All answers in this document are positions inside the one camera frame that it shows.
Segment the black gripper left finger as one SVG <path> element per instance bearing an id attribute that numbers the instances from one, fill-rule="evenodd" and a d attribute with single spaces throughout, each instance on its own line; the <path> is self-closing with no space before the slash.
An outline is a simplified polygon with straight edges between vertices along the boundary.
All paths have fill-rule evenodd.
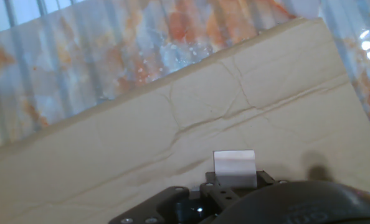
<path id="1" fill-rule="evenodd" d="M 211 223 L 238 201 L 230 188 L 221 187 L 214 173 L 196 190 L 172 186 L 111 219 L 109 224 L 198 224 Z"/>

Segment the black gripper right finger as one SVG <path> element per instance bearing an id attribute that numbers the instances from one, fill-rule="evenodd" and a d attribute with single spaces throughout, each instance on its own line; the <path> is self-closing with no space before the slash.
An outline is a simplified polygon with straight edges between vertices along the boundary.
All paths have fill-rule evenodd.
<path id="1" fill-rule="evenodd" d="M 258 186 L 269 186 L 269 185 L 275 185 L 275 184 L 284 184 L 284 183 L 287 183 L 287 182 L 288 182 L 287 180 L 275 180 L 273 177 L 271 177 L 264 170 L 258 170 L 257 171 L 257 185 Z"/>

